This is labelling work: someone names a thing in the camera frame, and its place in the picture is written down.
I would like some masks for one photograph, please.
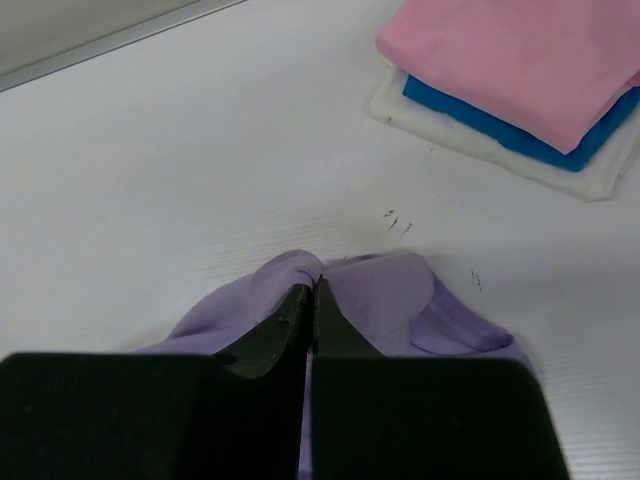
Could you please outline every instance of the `folded white cloth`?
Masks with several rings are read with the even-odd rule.
[[[496,165],[586,202],[613,198],[616,180],[640,156],[640,108],[611,135],[580,172],[512,152],[496,140],[402,95],[407,73],[392,65],[369,104],[371,116],[437,145]]]

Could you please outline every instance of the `metal edge strip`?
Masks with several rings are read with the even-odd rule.
[[[200,0],[146,22],[0,76],[0,92],[144,40],[245,0]]]

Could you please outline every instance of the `table surface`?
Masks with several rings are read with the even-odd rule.
[[[585,204],[370,119],[399,5],[251,0],[2,93],[0,353],[150,344],[283,250],[413,249],[524,344],[574,478],[637,479],[638,165]]]

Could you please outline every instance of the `stack of folded clothes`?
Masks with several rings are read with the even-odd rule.
[[[406,0],[374,118],[586,201],[640,154],[640,1]]]

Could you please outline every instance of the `cloth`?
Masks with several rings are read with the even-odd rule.
[[[324,267],[311,253],[277,256],[197,303],[169,338],[141,353],[211,355],[273,313],[295,284],[329,280],[342,314],[385,355],[505,358],[531,368],[513,336],[469,310],[416,254],[369,255]],[[311,355],[307,362],[300,478],[311,471]]]
[[[550,145],[513,125],[503,122],[462,100],[442,93],[409,75],[403,95],[411,100],[446,113],[461,123],[497,140],[502,146],[550,165],[577,172],[602,147],[640,101],[640,88],[632,88],[582,138],[578,147],[564,155]]]
[[[618,177],[640,155],[640,108],[611,135],[580,172],[568,172],[511,152],[495,140],[448,115],[434,112],[402,95],[407,74],[387,68],[369,104],[373,118],[444,148],[486,160],[586,202],[613,198]]]
[[[637,0],[406,0],[382,55],[562,153],[640,84]]]

